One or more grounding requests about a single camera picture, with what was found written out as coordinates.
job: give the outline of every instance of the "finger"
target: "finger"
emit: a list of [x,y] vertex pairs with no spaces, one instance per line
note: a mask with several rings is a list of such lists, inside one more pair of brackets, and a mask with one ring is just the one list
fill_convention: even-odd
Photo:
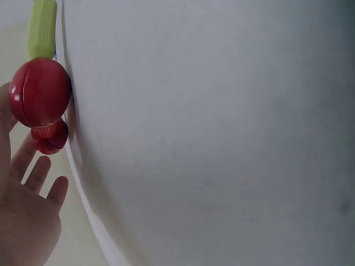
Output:
[[8,87],[9,84],[0,87],[0,199],[7,188],[11,160],[10,137],[7,126],[11,113]]
[[58,213],[67,195],[68,186],[69,183],[66,177],[58,177],[48,193],[47,200],[54,206]]
[[6,83],[0,87],[0,116],[1,130],[10,132],[16,125],[17,119],[13,116],[9,103],[9,85]]
[[36,141],[28,134],[20,149],[11,160],[10,176],[21,182],[35,153]]
[[11,130],[14,128],[14,126],[16,126],[17,124],[17,119],[11,115],[10,119],[7,122],[7,132],[11,132]]
[[43,183],[50,170],[50,158],[41,156],[35,163],[32,172],[29,174],[26,183],[24,184],[34,193],[38,194],[43,187]]

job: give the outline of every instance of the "beige background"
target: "beige background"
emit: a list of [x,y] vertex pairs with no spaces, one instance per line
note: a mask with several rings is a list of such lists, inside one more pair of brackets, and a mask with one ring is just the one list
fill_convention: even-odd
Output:
[[[0,83],[8,82],[17,68],[23,63],[24,39],[27,23],[0,28]],[[12,152],[20,146],[28,128],[17,125],[11,133]],[[52,169],[42,194],[46,195],[54,179],[65,175],[70,186],[67,200],[60,214],[62,235],[59,243],[47,262],[47,266],[56,265],[106,265],[100,246],[93,234],[88,217],[75,186],[65,151],[51,156]]]

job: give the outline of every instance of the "red ball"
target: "red ball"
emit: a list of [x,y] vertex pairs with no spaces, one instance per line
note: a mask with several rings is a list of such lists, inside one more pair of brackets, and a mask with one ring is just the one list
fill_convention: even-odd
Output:
[[68,138],[68,127],[66,123],[59,119],[56,123],[57,132],[50,138],[42,138],[37,134],[37,131],[31,129],[31,136],[37,140],[37,150],[43,154],[51,155],[60,151]]
[[28,127],[55,123],[64,114],[70,94],[68,73],[58,62],[45,58],[23,64],[9,86],[11,111]]

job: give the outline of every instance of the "wall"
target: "wall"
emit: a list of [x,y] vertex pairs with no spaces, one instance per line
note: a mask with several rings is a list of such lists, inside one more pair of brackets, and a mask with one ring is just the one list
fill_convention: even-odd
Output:
[[66,1],[79,168],[117,246],[154,266],[353,266],[353,17],[353,1]]

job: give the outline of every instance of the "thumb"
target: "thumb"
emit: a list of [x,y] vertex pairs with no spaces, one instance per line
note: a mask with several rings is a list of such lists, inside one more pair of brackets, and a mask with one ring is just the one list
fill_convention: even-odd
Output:
[[6,191],[9,179],[11,148],[8,124],[11,119],[9,83],[7,83],[0,87],[0,200]]

